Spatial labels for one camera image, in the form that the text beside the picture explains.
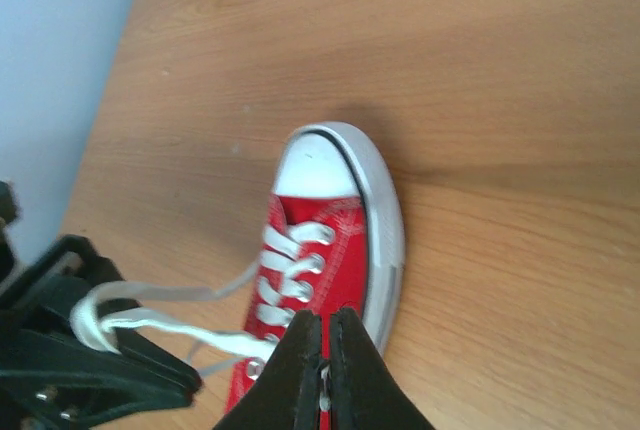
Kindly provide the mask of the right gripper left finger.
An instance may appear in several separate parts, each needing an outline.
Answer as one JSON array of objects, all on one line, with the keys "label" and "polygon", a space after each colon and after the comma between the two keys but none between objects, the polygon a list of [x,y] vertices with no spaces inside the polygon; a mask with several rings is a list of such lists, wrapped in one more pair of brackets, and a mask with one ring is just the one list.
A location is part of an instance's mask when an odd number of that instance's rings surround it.
[{"label": "right gripper left finger", "polygon": [[311,430],[319,427],[322,323],[296,314],[246,395],[216,430]]}]

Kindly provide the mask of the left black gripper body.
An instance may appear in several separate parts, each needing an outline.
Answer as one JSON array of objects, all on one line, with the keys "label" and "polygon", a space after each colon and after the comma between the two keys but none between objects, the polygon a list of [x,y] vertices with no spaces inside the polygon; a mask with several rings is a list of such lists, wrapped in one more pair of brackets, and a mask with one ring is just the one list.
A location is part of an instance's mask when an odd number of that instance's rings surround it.
[{"label": "left black gripper body", "polygon": [[90,350],[71,330],[29,329],[28,266],[1,236],[1,426],[87,429]]}]

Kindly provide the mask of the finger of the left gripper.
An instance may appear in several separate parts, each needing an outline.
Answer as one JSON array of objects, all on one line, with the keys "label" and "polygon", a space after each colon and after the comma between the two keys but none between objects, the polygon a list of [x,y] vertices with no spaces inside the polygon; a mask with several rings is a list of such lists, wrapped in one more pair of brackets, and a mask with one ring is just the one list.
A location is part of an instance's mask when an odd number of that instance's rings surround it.
[{"label": "finger of the left gripper", "polygon": [[29,268],[29,329],[69,330],[74,306],[95,287],[123,281],[113,261],[86,237],[57,240]]},{"label": "finger of the left gripper", "polygon": [[91,429],[137,413],[190,406],[198,372],[132,330],[118,353],[93,350],[66,324],[1,325],[1,426]]}]

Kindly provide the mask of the red canvas sneaker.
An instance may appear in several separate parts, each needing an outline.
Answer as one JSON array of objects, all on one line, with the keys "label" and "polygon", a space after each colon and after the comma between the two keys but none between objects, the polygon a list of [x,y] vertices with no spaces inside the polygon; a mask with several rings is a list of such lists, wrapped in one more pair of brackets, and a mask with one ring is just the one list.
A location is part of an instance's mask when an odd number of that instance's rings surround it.
[{"label": "red canvas sneaker", "polygon": [[352,309],[383,352],[399,303],[405,247],[397,192],[372,140],[344,122],[297,129],[271,187],[261,249],[250,268],[244,329],[278,343],[297,313],[319,317],[321,429],[332,424],[335,388],[330,319]]}]

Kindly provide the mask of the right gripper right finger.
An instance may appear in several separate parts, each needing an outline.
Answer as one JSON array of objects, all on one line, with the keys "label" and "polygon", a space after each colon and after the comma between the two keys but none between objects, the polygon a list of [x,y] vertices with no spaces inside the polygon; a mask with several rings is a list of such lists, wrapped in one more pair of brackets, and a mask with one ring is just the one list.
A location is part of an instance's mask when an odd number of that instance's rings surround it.
[{"label": "right gripper right finger", "polygon": [[398,386],[354,309],[330,317],[331,427],[428,430],[433,425]]}]

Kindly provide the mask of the white shoelace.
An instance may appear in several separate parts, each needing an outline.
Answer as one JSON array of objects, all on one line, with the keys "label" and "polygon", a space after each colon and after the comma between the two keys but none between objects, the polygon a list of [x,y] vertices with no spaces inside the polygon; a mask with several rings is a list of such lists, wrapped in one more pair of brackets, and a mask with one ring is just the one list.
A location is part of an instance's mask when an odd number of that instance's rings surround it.
[{"label": "white shoelace", "polygon": [[226,285],[161,286],[116,281],[99,284],[70,311],[73,335],[84,346],[121,355],[120,330],[147,329],[191,339],[182,357],[209,376],[242,360],[266,364],[296,312],[311,303],[312,278],[322,275],[322,250],[335,230],[318,222],[267,225],[256,259]]}]

